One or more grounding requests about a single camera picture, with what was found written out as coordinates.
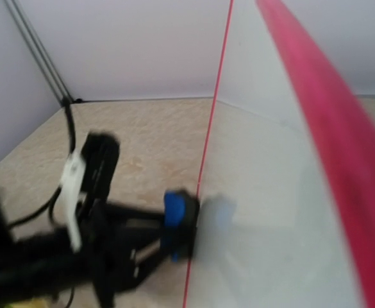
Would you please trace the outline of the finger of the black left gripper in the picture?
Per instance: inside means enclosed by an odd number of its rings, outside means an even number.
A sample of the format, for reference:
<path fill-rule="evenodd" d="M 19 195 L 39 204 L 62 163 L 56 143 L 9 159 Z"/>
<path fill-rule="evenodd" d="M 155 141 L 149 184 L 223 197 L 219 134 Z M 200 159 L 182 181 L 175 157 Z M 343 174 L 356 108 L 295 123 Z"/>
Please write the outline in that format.
<path fill-rule="evenodd" d="M 164 224 L 165 220 L 163 211 L 143 209 L 134 204 L 119 202 L 110 202 L 110 217 L 119 221 L 128 221 L 131 219 L 155 221 L 161 225 Z"/>
<path fill-rule="evenodd" d="M 134 282 L 143 282 L 174 251 L 173 240 L 160 239 L 139 250 L 132 250 Z"/>

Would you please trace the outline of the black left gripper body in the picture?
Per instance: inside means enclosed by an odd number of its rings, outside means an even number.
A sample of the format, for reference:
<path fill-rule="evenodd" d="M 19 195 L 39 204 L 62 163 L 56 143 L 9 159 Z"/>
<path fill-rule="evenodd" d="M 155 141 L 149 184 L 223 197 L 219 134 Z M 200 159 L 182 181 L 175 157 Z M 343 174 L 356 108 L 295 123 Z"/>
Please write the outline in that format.
<path fill-rule="evenodd" d="M 16 241 L 0 207 L 0 306 L 53 296 L 91 284 L 101 307 L 138 287 L 131 253 L 158 239 L 159 228 L 127 227 L 110 217 L 110 204 L 97 206 L 83 222 L 85 243 L 71 249 L 65 227 Z"/>

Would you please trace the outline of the blue whiteboard eraser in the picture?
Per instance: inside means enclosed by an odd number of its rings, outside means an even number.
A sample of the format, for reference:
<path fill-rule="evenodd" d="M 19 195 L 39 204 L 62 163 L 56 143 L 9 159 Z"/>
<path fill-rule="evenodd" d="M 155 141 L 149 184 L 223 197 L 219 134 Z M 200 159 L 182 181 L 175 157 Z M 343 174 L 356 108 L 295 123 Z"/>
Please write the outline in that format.
<path fill-rule="evenodd" d="M 166 191 L 164 202 L 164 227 L 171 229 L 171 236 L 161 240 L 161 247 L 168 240 L 176 239 L 178 245 L 171 253 L 173 262 L 189 259 L 193 254 L 200 202 L 196 195 L 185 189 Z"/>

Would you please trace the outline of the pink framed whiteboard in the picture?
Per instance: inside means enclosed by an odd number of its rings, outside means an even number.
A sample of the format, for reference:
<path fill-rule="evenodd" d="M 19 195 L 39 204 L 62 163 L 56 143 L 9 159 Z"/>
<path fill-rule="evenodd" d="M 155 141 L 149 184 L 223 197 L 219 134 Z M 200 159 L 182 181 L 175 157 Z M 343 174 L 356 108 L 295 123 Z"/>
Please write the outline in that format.
<path fill-rule="evenodd" d="M 375 1 L 232 1 L 184 307 L 375 307 Z"/>

